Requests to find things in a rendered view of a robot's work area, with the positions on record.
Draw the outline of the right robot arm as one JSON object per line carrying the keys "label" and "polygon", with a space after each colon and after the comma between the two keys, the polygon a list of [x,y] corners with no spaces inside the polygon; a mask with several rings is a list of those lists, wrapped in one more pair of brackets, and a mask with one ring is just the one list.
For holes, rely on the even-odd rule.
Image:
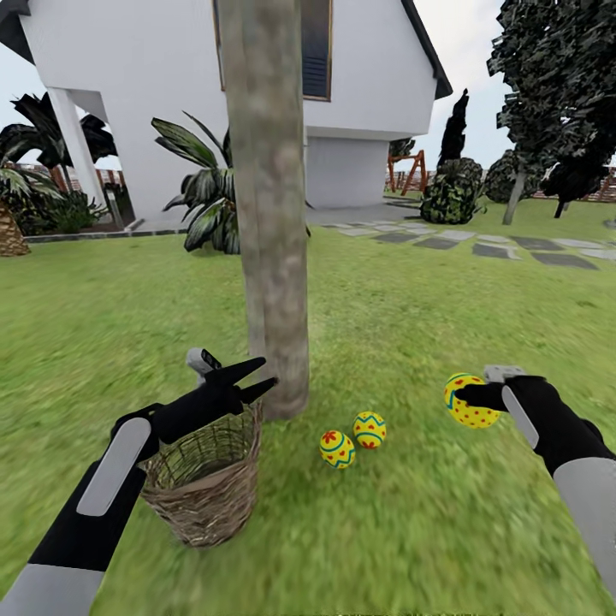
{"label": "right robot arm", "polygon": [[521,367],[486,364],[483,385],[455,395],[468,406],[510,412],[561,492],[599,574],[616,604],[616,453],[601,432],[560,401],[543,376]]}

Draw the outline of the wicker basket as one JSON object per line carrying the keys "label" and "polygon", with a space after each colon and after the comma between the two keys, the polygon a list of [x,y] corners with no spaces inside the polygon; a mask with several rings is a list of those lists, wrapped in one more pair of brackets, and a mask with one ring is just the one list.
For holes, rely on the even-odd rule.
{"label": "wicker basket", "polygon": [[[205,460],[168,488],[161,459],[141,462],[147,471],[139,495],[179,540],[198,551],[223,545],[246,527],[256,505],[264,402],[244,404],[250,424],[238,428],[236,453]],[[248,447],[249,448],[248,448]]]}

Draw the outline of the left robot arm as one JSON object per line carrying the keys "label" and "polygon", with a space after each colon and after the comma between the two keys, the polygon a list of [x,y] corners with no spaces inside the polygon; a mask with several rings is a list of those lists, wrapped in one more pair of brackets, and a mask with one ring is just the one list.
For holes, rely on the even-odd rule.
{"label": "left robot arm", "polygon": [[[205,347],[188,349],[200,386],[177,401],[155,403],[119,418],[99,461],[92,463],[0,602],[0,616],[88,616],[117,543],[144,487],[139,462],[190,434],[245,409],[280,381],[244,389],[241,378],[266,357],[222,367]],[[151,416],[151,418],[149,418]],[[161,444],[162,443],[162,444]]]}

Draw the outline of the easter egg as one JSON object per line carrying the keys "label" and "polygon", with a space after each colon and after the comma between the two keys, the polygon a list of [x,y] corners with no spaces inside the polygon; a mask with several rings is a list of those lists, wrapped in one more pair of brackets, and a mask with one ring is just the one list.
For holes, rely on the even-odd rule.
{"label": "easter egg", "polygon": [[483,385],[485,382],[468,373],[455,374],[449,379],[445,392],[447,407],[453,417],[467,428],[486,429],[495,423],[501,412],[481,406],[468,406],[467,401],[457,398],[455,392],[469,384]]}
{"label": "easter egg", "polygon": [[324,461],[333,468],[345,468],[355,459],[355,446],[351,439],[335,430],[323,435],[320,448]]}
{"label": "easter egg", "polygon": [[367,449],[377,447],[384,441],[386,424],[384,419],[374,412],[362,412],[353,422],[353,432],[357,441]]}

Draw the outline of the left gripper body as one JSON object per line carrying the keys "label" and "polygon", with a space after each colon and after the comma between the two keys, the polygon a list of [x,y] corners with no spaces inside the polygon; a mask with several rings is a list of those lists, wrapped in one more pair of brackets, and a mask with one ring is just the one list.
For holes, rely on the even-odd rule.
{"label": "left gripper body", "polygon": [[237,417],[245,411],[238,393],[231,386],[227,388],[230,398],[222,395],[215,376],[216,370],[206,372],[204,386],[179,398],[178,414],[190,434],[207,428],[229,414]]}

